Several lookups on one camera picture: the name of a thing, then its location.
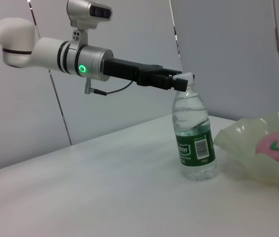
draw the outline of bottle label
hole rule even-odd
[[[196,136],[176,136],[176,138],[183,165],[202,166],[215,160],[211,130]]]

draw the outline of plastic bowl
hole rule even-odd
[[[279,185],[279,162],[265,154],[255,153],[258,141],[274,132],[279,132],[279,113],[265,118],[243,118],[221,130],[214,144],[243,164],[253,178]]]

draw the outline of cable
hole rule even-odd
[[[111,92],[107,92],[107,94],[113,94],[113,93],[116,93],[116,92],[120,92],[122,90],[125,90],[126,88],[128,88],[131,84],[133,83],[133,81],[130,82],[130,84],[128,84],[127,86],[123,87],[122,89],[119,89],[119,90],[114,90],[114,91],[111,91]]]

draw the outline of white robotic arm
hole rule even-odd
[[[73,31],[72,41],[41,38],[35,45],[35,27],[22,18],[0,20],[0,45],[5,64],[16,67],[44,67],[87,78],[86,94],[106,95],[90,88],[91,79],[107,81],[110,76],[137,82],[141,86],[186,91],[187,81],[173,79],[179,71],[159,65],[144,65],[114,59],[109,49],[88,45],[87,30],[110,21],[112,9],[87,0],[69,0],[67,13]]]

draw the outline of plastic bottle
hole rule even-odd
[[[206,107],[194,89],[192,73],[174,76],[189,81],[186,92],[177,92],[172,119],[183,174],[191,180],[217,175],[217,163]]]

